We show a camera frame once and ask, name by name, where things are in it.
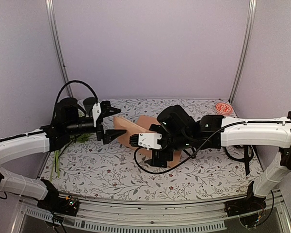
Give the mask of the dark grey mug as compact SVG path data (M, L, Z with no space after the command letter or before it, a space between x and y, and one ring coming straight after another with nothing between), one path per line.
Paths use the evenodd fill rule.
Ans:
M92 116L93 106L97 103L96 97L88 97L83 100L84 109L89 117Z

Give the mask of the blue fake flower stem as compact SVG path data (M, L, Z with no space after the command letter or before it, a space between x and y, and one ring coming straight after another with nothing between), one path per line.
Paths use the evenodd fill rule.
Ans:
M70 137L69 142L61 149L56 150L54 152L54 159L53 159L53 164L52 164L52 169L50 172L50 177L49 177L49 181L52 182L54 175L57 176L57 178L60 177L60 158L62 156L62 154L66 151L66 149L71 146L72 144L75 143L85 143L89 140L91 134L89 133L85 133L85 134L79 134L79 135L75 135Z

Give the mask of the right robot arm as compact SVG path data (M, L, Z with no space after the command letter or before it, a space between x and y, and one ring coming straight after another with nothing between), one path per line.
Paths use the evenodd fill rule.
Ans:
M241 207L251 212L283 178L291 172L291 112L274 119L242 119L206 115L195 121L179 105L167 107L151 126L149 135L139 145L148 150L170 153L186 148L220 149L222 147L277 146L278 153L262 175L248 188Z

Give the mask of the red patterned small dish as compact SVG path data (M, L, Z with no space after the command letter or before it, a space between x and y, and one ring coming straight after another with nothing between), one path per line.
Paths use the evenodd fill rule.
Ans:
M233 114L233 108L229 103L219 102L215 105L215 110L218 114L229 116Z

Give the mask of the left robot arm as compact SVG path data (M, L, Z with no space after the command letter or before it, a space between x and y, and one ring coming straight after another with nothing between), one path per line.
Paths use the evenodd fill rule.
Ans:
M85 86L92 94L84 99L82 105L73 97L60 98L63 90L72 83ZM125 134L126 130L104 130L103 120L120 112L121 110L113 107L110 101L100 102L93 88L87 83L73 80L64 84L57 94L49 125L0 139L0 192L41 200L51 210L59 210L63 205L62 199L50 181L34 180L15 174L2 168L2 165L28 155L60 150L67 147L72 140L87 133L94 133L98 141L109 144Z

